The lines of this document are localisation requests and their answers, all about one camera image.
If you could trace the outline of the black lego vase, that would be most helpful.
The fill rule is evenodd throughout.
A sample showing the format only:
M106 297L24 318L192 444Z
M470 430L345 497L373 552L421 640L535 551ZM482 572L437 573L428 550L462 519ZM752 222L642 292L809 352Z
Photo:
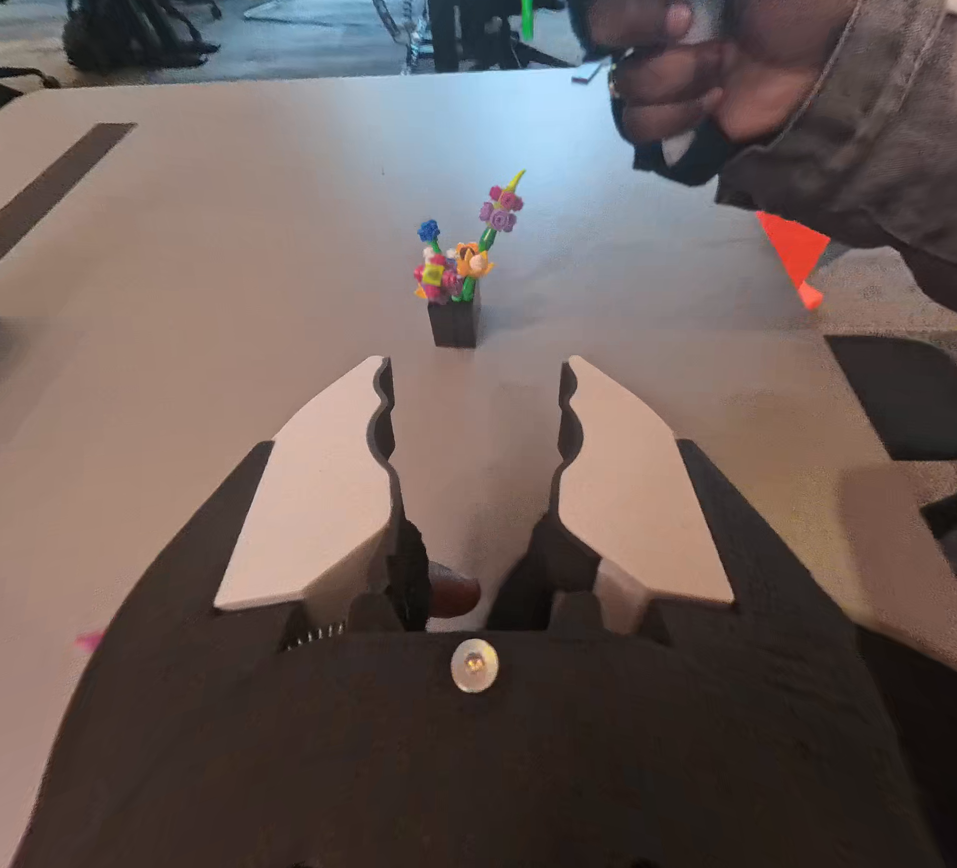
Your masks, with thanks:
M437 348L475 349L479 343L480 301L449 300L427 303L428 319Z

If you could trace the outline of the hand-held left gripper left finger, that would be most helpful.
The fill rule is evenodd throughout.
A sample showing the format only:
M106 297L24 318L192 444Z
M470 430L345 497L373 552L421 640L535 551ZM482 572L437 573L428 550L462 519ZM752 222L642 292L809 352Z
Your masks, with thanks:
M370 356L301 407L271 441L265 468L213 600L239 612L287 603L319 630L383 594L400 625L424 629L432 588L390 457L389 357Z

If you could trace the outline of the orange red cloth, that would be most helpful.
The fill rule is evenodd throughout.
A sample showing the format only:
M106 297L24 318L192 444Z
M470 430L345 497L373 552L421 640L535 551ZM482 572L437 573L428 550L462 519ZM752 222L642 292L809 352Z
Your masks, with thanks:
M831 239L780 216L757 212L757 218L796 289L798 298L808 311L820 308L823 295L807 279L824 255Z

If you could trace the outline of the person's left hand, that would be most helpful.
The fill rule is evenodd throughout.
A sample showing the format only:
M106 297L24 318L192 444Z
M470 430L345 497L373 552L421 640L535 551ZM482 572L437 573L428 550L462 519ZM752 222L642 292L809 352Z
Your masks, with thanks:
M429 582L430 618L461 617L474 610L481 599L479 580L457 573L435 561L429 563Z

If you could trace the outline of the black padded cushion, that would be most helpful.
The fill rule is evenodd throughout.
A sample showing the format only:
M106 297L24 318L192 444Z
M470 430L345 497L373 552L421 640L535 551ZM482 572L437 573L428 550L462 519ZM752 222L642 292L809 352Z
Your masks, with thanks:
M892 460L956 459L956 364L927 342L829 335L826 342Z

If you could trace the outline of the person's right forearm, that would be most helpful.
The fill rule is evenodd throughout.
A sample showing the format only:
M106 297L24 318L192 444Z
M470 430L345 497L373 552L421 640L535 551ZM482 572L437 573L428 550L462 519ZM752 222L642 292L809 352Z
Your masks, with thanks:
M956 308L955 0L859 0L805 104L739 151L718 204L895 250Z

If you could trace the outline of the pink purple lego flower spike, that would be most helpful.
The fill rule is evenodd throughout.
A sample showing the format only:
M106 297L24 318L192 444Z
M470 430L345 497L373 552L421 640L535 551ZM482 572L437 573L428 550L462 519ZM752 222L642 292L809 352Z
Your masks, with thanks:
M446 304L461 300L463 278L458 272L458 263L420 264L413 272L417 285L422 285L428 294L428 303Z
M525 174L526 169L523 168L508 183L493 186L480 207L479 221L482 224L482 232L476 242L480 251L489 253L489 259L492 262L491 251L497 239L512 234L516 227L518 216L523 208L523 199L520 196L519 187ZM474 299L478 294L479 282L485 277L479 280L471 280L468 277L468 267L464 264L458 264L458 272L463 278L461 300Z

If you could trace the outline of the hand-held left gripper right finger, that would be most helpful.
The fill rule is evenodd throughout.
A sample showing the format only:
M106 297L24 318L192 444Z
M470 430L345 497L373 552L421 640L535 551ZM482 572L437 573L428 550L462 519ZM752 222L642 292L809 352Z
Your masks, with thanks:
M544 516L488 613L492 631L543 631L572 597L634 634L652 602L726 610L735 594L676 436L580 355L562 365L560 464Z

